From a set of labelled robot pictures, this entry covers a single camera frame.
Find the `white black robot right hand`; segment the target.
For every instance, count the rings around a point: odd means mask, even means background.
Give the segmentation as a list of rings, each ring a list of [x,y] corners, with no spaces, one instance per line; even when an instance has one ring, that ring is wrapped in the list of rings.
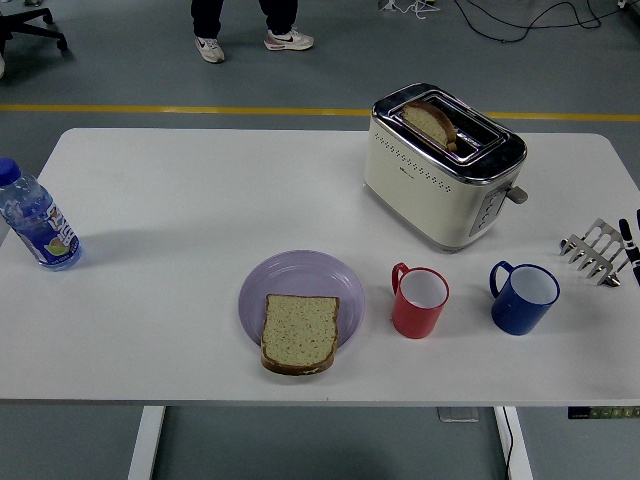
[[[625,252],[627,254],[627,258],[629,263],[631,264],[631,269],[634,274],[637,283],[640,283],[640,252],[639,247],[636,245],[633,235],[631,233],[631,229],[629,226],[629,222],[625,218],[620,218],[618,221],[620,234],[623,239],[623,245]]]

